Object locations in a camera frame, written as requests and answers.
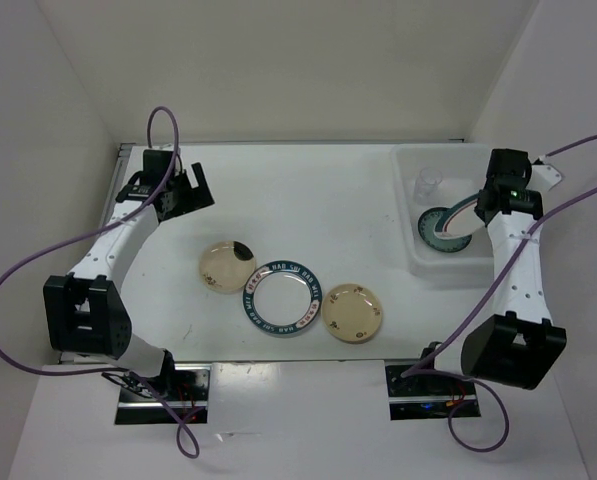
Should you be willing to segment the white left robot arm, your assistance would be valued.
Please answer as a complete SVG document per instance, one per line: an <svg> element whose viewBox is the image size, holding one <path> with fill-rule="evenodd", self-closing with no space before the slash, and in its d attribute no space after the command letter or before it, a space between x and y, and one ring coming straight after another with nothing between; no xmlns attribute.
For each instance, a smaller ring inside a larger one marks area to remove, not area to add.
<svg viewBox="0 0 597 480"><path fill-rule="evenodd" d="M170 171L171 153L147 149L143 168L118 192L105 232L69 273L43 286L52 348L102 358L142 377L158 400L172 396L178 376L167 351L133 332L121 299L124 279L146 240L161 223L214 204L200 163Z"/></svg>

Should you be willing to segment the white plate green red rim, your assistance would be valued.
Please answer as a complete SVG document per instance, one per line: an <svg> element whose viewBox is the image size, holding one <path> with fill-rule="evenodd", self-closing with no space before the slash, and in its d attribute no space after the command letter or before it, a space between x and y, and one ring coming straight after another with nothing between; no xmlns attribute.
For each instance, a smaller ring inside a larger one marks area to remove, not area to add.
<svg viewBox="0 0 597 480"><path fill-rule="evenodd" d="M480 230L484 221L476 214L479 194L475 193L459 201L441 216L435 226L435 233L442 239L472 235Z"/></svg>

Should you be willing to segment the beige plate with black patch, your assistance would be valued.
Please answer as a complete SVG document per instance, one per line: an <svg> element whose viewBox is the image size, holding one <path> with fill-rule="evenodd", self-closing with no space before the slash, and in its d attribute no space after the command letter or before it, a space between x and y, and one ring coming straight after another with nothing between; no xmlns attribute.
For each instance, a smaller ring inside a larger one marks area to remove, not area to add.
<svg viewBox="0 0 597 480"><path fill-rule="evenodd" d="M198 270L210 290L234 293L245 286L256 266L256 258L247 245L229 240L209 246L200 256Z"/></svg>

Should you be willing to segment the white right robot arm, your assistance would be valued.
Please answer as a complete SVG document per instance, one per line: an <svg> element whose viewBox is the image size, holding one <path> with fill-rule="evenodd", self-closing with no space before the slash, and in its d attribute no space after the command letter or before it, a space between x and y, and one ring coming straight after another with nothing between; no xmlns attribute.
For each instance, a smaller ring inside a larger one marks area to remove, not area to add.
<svg viewBox="0 0 597 480"><path fill-rule="evenodd" d="M529 188L531 179L526 152L491 152L475 213L494 254L492 315L467 335L461 351L463 374L526 390L541 383L567 343L566 331L552 324L543 291L543 201Z"/></svg>

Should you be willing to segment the clear plastic cup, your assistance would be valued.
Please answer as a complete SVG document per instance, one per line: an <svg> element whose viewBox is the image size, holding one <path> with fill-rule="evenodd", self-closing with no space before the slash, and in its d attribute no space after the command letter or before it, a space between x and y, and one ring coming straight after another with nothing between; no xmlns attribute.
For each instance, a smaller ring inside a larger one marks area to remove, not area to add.
<svg viewBox="0 0 597 480"><path fill-rule="evenodd" d="M431 167L423 168L415 181L414 200L420 205L428 204L433 199L442 180L443 175L440 170Z"/></svg>

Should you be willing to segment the blue floral small plate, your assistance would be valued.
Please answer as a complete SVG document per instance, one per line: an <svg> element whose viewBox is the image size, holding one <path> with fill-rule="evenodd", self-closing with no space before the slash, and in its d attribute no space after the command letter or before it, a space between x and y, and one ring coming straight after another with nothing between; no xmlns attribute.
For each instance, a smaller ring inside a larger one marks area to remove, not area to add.
<svg viewBox="0 0 597 480"><path fill-rule="evenodd" d="M435 226L446 210L447 207L433 207L424 211L417 222L418 234L422 241L435 251L448 254L458 253L470 245L472 236L450 239L438 237L435 233Z"/></svg>

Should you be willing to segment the beige plate with calligraphy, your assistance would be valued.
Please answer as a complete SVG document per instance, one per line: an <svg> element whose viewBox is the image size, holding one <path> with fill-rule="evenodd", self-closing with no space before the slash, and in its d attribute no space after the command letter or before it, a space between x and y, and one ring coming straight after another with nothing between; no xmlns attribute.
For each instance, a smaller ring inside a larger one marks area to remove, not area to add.
<svg viewBox="0 0 597 480"><path fill-rule="evenodd" d="M383 307L367 287L346 283L326 295L321 316L327 331L338 340L360 344L371 340L383 320Z"/></svg>

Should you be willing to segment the white plate teal lettered rim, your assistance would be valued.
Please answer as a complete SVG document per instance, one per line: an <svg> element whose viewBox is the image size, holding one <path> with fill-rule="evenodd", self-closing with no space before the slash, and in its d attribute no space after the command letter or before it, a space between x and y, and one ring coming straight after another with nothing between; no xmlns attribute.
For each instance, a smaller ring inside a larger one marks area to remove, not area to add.
<svg viewBox="0 0 597 480"><path fill-rule="evenodd" d="M247 319L260 331L276 337L302 333L317 318L323 292L306 266L277 260L259 267L242 293Z"/></svg>

